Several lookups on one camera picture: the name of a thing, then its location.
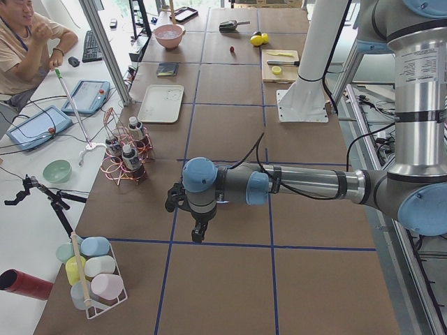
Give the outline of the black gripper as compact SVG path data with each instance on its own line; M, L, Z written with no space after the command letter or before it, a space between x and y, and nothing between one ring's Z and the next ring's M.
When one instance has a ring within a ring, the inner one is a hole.
M191 231L191 238L194 243L201 244L205 239L205 232L209 221L214 218L214 208L205 212L198 212L189 206L189 212L196 221L196 226Z

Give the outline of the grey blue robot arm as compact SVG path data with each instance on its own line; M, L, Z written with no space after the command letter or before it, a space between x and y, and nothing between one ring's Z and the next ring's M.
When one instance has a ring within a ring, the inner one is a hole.
M268 195L348 199L378 209L424 236L446 233L446 2L362 1L357 48L395 55L395 160L387 170L315 170L240 161L230 167L197 157L182 169L179 207L204 240L217 202L264 204Z

